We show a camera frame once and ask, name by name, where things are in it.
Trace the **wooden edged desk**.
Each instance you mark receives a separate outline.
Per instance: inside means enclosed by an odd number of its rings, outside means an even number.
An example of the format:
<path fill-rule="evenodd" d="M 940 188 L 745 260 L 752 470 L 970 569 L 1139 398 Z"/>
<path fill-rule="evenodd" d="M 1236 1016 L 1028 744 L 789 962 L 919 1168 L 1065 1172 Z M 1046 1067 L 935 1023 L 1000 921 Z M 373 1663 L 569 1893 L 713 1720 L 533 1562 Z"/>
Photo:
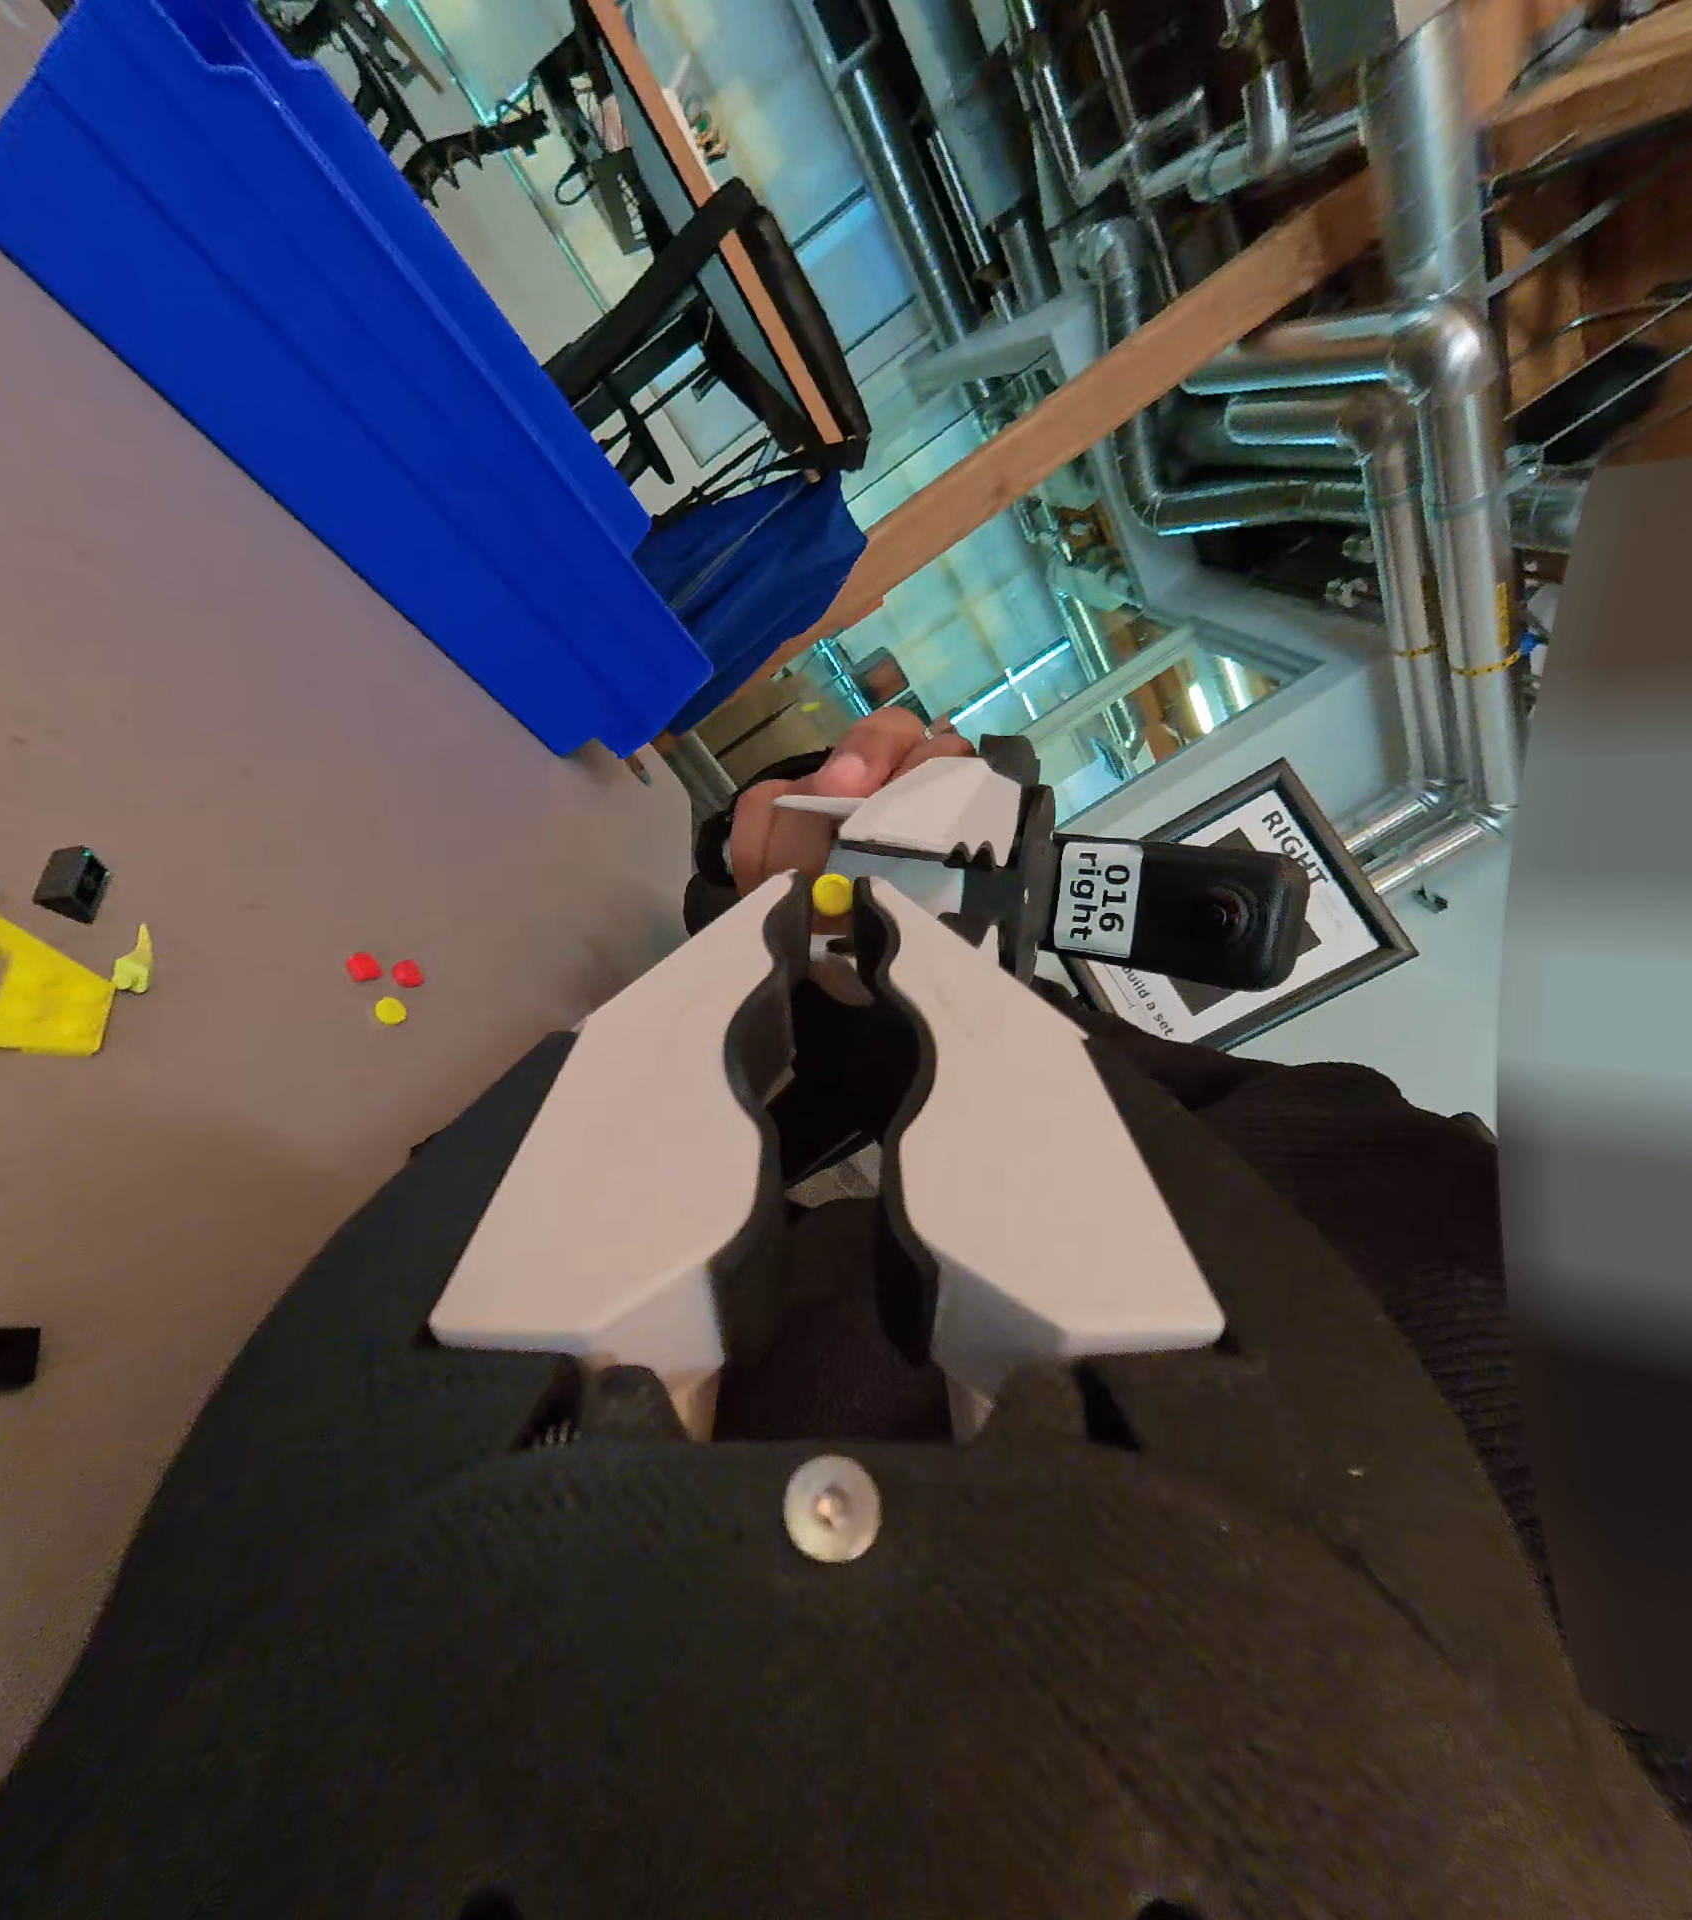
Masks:
<path fill-rule="evenodd" d="M 573 21 L 603 60 L 644 194 L 667 226 L 650 245 L 651 265 L 682 265 L 688 245 L 709 241 L 694 275 L 753 387 L 770 395 L 763 421 L 798 421 L 820 465 L 857 465 L 865 446 L 858 392 L 784 233 L 747 184 L 713 178 L 617 2 L 576 2 Z"/>

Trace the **person's right hand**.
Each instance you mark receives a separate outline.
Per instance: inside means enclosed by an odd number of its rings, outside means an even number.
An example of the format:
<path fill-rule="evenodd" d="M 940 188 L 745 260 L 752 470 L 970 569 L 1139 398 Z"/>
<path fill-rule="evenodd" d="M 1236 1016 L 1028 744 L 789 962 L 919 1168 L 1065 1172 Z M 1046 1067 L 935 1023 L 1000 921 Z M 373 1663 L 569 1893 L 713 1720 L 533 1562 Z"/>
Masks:
<path fill-rule="evenodd" d="M 784 794 L 867 801 L 935 758 L 974 758 L 956 733 L 935 733 L 906 710 L 858 717 L 824 754 L 773 767 L 733 801 L 728 869 L 739 897 L 780 874 L 821 876 L 832 864 L 838 825 L 817 811 L 789 809 Z"/>

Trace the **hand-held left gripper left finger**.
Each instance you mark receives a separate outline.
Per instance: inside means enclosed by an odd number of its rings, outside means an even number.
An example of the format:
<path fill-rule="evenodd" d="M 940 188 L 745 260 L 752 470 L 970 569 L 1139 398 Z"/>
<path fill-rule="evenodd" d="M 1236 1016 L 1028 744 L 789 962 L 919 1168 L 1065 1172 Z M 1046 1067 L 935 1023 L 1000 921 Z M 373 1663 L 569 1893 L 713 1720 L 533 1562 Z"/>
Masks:
<path fill-rule="evenodd" d="M 773 1331 L 804 881 L 777 876 L 597 1008 L 477 1222 L 441 1347 L 651 1372 L 712 1430 L 721 1372 Z"/>

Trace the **person's right forearm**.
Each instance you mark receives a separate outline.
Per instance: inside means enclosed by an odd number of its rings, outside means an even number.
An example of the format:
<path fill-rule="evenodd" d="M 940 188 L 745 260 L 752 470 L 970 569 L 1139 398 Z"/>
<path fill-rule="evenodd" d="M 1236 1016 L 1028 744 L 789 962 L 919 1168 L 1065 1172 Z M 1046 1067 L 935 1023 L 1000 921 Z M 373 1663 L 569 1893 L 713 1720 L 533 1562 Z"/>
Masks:
<path fill-rule="evenodd" d="M 1092 1413 L 1324 1534 L 1443 1647 L 1555 1647 L 1487 1134 L 1371 1069 L 1245 1062 L 1054 1002 L 1226 1322 L 1212 1347 L 1082 1364 Z"/>

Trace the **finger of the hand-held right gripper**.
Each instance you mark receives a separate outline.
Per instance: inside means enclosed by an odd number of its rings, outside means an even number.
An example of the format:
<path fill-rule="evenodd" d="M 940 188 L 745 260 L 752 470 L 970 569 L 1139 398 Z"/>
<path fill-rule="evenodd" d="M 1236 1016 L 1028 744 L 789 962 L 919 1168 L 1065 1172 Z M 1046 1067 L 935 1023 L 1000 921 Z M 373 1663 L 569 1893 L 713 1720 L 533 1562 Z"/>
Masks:
<path fill-rule="evenodd" d="M 1003 908 L 998 881 L 1003 876 L 998 872 L 916 853 L 871 853 L 867 876 L 901 890 L 973 947 L 1000 947 Z"/>
<path fill-rule="evenodd" d="M 981 758 L 930 758 L 867 801 L 783 794 L 777 811 L 832 823 L 841 849 L 906 859 L 1010 859 L 1022 786 Z"/>

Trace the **wooden beam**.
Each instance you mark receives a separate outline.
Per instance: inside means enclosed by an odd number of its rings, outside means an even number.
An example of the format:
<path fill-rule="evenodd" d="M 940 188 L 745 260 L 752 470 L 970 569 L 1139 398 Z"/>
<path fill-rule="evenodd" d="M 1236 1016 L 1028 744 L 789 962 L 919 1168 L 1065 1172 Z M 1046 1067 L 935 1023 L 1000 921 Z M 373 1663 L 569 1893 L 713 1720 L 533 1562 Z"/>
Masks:
<path fill-rule="evenodd" d="M 801 650 L 878 611 L 901 581 L 1370 248 L 1396 256 L 1385 273 L 1404 289 L 1416 260 L 1431 256 L 1409 238 L 1411 212 L 1431 211 L 1433 197 L 1409 184 L 1409 158 L 1431 141 L 1436 109 L 1456 119 L 1456 161 L 1433 161 L 1431 178 L 1456 178 L 1460 216 L 1476 212 L 1482 184 L 1517 189 L 1692 119 L 1692 2 L 1659 8 L 1554 79 L 1497 100 L 1487 96 L 1487 60 L 1469 42 L 1472 21 L 1490 11 L 1490 2 L 1452 2 L 1388 48 L 1360 104 L 1360 172 L 1286 212 L 1127 343 L 1105 350 L 1022 421 L 875 521 L 827 612 L 766 655 L 739 686 L 769 680 Z"/>

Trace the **metal ventilation ducts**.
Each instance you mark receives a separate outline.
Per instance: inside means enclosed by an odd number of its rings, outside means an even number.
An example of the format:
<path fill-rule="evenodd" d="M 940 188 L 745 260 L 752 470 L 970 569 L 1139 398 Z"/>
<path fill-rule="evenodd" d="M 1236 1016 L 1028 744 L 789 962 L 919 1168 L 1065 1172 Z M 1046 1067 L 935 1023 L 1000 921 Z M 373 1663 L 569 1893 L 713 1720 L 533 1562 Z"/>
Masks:
<path fill-rule="evenodd" d="M 1311 76 L 1354 75 L 1362 104 L 1385 52 L 1445 7 L 1302 2 Z M 1294 443 L 1306 423 L 1384 412 L 1331 402 L 1336 392 L 1391 392 L 1411 415 L 1445 691 L 1419 728 L 1426 781 L 1388 794 L 1347 842 L 1367 856 L 1384 897 L 1428 887 L 1440 869 L 1508 842 L 1524 769 L 1503 350 L 1487 323 L 1482 189 L 1476 212 L 1460 216 L 1460 184 L 1433 184 L 1433 161 L 1456 161 L 1456 119 L 1443 109 L 1431 141 L 1409 158 L 1409 184 L 1433 197 L 1431 211 L 1409 216 L 1409 238 L 1431 256 L 1404 289 L 1385 273 L 1399 259 L 1370 248 L 1171 388 L 1226 398 L 1226 432 L 1245 436 L 1259 426 L 1272 446 Z"/>

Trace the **yellow wedge lego plate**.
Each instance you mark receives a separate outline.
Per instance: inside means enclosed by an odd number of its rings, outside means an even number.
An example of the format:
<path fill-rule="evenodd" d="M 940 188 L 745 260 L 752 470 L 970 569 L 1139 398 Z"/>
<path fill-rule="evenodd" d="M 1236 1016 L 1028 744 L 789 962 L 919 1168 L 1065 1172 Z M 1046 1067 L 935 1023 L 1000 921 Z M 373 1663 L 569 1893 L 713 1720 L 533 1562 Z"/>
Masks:
<path fill-rule="evenodd" d="M 106 976 L 0 917 L 0 1050 L 91 1057 L 108 1035 L 110 1009 Z"/>

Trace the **framed marker sign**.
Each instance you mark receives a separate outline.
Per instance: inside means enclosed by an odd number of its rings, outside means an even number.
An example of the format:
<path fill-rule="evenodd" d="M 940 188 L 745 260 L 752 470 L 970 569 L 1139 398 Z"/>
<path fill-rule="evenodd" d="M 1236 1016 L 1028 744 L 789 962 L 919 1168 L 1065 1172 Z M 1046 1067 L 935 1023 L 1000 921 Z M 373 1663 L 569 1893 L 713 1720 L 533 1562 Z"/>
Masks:
<path fill-rule="evenodd" d="M 1294 967 L 1276 989 L 1221 989 L 1088 955 L 1061 959 L 1082 1005 L 1141 1032 L 1173 1043 L 1236 1050 L 1416 955 L 1409 934 L 1286 761 L 1150 828 L 1144 842 L 1280 853 L 1310 876 L 1310 900 Z"/>

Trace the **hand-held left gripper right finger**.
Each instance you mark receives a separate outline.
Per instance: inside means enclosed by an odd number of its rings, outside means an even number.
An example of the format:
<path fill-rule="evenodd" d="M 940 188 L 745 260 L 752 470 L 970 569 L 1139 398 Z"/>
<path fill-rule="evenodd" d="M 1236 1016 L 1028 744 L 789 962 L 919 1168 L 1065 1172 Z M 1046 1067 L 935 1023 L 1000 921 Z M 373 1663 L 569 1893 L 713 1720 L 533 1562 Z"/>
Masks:
<path fill-rule="evenodd" d="M 974 1400 L 1025 1368 L 1212 1347 L 1225 1313 L 1075 1022 L 891 881 L 862 955 L 923 1093 L 885 1142 L 926 1354 Z"/>

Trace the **black office chair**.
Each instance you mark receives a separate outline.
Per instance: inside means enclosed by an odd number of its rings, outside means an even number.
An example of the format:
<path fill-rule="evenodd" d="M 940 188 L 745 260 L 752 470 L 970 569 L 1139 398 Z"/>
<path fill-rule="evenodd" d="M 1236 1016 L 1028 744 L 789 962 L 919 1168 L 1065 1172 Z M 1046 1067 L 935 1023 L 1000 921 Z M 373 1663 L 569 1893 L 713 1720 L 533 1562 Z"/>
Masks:
<path fill-rule="evenodd" d="M 674 482 L 645 392 L 682 355 L 733 395 L 780 448 L 783 470 L 858 470 L 871 418 L 790 241 L 747 184 L 713 188 L 650 270 L 543 367 L 585 428 L 621 421 L 614 467 Z"/>

